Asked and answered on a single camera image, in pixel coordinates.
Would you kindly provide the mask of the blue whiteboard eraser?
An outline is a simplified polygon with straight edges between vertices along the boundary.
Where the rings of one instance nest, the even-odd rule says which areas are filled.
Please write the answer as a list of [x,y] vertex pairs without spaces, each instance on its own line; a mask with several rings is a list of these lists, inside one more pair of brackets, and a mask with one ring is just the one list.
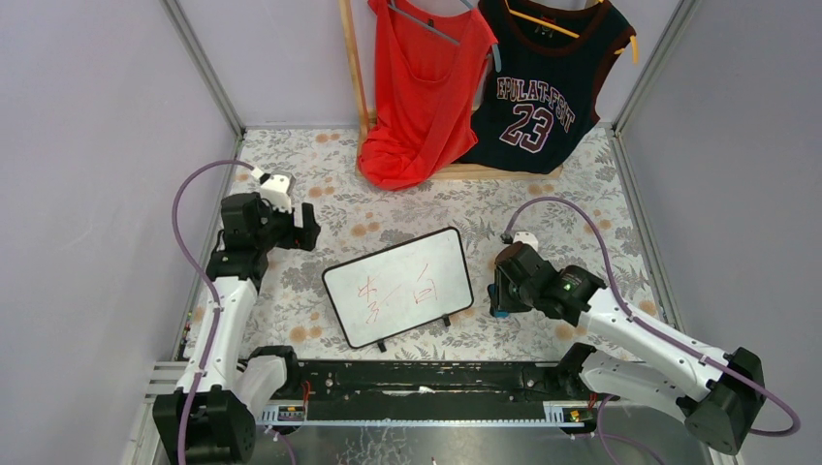
[[487,287],[490,297],[490,315],[497,319],[507,318],[509,312],[502,308],[500,303],[500,290],[497,285],[490,284]]

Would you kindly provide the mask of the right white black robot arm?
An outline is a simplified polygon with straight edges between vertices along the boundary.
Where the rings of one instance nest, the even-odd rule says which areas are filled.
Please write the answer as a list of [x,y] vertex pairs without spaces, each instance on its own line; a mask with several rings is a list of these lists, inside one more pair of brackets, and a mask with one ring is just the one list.
[[591,391],[613,394],[662,412],[726,455],[740,452],[765,404],[759,356],[739,347],[726,352],[656,319],[622,310],[612,288],[575,265],[555,269],[529,244],[507,246],[494,260],[489,286],[495,317],[536,310],[601,336],[636,357],[620,362],[577,343],[562,364]]

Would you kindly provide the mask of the white board with black frame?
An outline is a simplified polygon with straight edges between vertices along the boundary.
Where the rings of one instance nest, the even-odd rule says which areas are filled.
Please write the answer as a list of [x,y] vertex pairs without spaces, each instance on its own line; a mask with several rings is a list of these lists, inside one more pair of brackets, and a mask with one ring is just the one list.
[[322,282],[352,349],[447,319],[474,303],[454,227],[333,265]]

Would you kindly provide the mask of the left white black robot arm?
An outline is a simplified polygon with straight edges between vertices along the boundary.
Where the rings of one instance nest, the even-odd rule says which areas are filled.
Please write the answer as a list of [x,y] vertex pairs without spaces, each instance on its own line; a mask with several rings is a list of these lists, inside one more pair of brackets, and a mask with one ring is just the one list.
[[321,227],[314,206],[280,210],[258,193],[221,202],[222,229],[205,268],[210,299],[194,352],[174,391],[157,396],[152,416],[173,464],[250,460],[256,420],[269,399],[297,385],[292,349],[260,349],[242,363],[242,334],[274,248],[311,251]]

